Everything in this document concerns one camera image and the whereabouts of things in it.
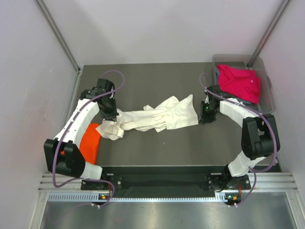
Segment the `gray table surface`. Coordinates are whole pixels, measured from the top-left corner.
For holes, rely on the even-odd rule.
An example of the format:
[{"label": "gray table surface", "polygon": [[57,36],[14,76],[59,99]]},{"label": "gray table surface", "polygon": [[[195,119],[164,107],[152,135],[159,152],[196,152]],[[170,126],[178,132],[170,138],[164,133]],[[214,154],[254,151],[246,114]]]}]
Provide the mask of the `gray table surface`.
[{"label": "gray table surface", "polygon": [[[98,78],[108,70],[119,70],[126,77],[125,86],[116,93],[117,108],[122,111],[143,110],[149,104],[156,107],[174,95],[179,100],[193,94],[193,105],[200,113],[200,103],[205,99],[199,84],[199,75],[206,72],[207,85],[212,80],[212,63],[153,63],[85,65],[77,97],[91,89]],[[107,79],[118,87],[119,74],[110,73]],[[241,128],[230,118],[216,115],[211,124],[189,126],[176,130],[141,132],[125,131],[122,139],[101,139],[97,165],[147,166],[147,165],[226,165],[241,151]],[[93,122],[101,123],[97,115]],[[269,164],[270,158],[261,164]]]}]

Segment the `white cloth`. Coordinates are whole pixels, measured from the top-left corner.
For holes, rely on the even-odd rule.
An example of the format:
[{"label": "white cloth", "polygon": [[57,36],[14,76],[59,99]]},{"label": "white cloth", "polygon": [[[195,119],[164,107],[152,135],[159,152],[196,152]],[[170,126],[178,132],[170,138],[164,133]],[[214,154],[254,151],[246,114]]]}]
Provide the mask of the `white cloth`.
[{"label": "white cloth", "polygon": [[155,109],[146,105],[143,111],[123,112],[117,109],[117,121],[103,121],[96,128],[104,138],[117,140],[124,136],[125,130],[136,129],[147,131],[155,129],[173,130],[198,124],[198,116],[193,107],[193,95],[189,95],[179,102],[172,96],[158,105]]}]

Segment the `transparent plastic container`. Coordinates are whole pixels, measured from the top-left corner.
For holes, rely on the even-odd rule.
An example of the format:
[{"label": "transparent plastic container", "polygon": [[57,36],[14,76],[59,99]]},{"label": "transparent plastic container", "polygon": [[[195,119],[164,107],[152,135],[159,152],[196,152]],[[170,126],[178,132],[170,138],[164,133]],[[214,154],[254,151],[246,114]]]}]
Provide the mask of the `transparent plastic container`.
[{"label": "transparent plastic container", "polygon": [[266,74],[263,60],[257,58],[252,66],[248,68],[246,65],[250,61],[251,55],[235,55],[235,54],[216,54],[213,56],[213,75],[214,84],[218,84],[216,77],[216,67],[219,64],[226,64],[230,67],[237,69],[253,69],[256,72],[256,76],[261,79],[261,94],[259,104],[245,104],[262,114],[267,114],[275,111],[275,104],[271,93],[271,82]]}]

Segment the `white wall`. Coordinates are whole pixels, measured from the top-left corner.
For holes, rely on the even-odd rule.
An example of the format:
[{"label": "white wall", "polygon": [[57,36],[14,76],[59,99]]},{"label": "white wall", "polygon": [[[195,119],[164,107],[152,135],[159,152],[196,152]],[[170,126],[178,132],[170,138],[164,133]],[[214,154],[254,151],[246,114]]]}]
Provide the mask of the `white wall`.
[{"label": "white wall", "polygon": [[79,65],[252,54],[282,0],[44,0]]},{"label": "white wall", "polygon": [[0,228],[27,228],[76,72],[33,0],[1,3]]},{"label": "white wall", "polygon": [[305,203],[305,1],[293,0],[261,53],[273,86],[280,159]]}]

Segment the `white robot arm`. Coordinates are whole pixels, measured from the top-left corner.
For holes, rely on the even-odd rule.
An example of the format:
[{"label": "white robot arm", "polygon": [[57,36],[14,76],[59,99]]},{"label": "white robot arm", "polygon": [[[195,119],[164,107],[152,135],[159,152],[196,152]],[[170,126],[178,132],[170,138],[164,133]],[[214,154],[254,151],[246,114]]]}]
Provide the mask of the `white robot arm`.
[{"label": "white robot arm", "polygon": [[[218,85],[208,87],[208,90],[224,97],[233,103],[221,100],[209,94],[205,101],[202,101],[202,109],[199,122],[211,123],[216,120],[215,115],[220,112],[242,128],[242,151],[231,163],[224,167],[221,182],[227,187],[235,187],[247,173],[258,162],[264,160],[274,152],[274,144],[270,131],[262,118],[252,111],[238,106],[239,102],[230,95],[220,91]],[[277,132],[275,117],[272,114],[265,114],[264,117],[270,124],[275,135],[276,149],[280,149],[280,141]]]},{"label": "white robot arm", "polygon": [[82,177],[96,180],[103,178],[103,169],[86,162],[79,148],[83,135],[98,113],[101,113],[103,120],[114,121],[116,119],[117,110],[114,93],[91,101],[92,98],[113,90],[112,82],[99,79],[96,87],[85,90],[81,94],[77,107],[65,127],[53,139],[47,139],[44,143],[43,148],[50,172],[53,172],[53,161],[59,143],[58,140],[63,137],[56,161],[56,173],[75,178]]}]

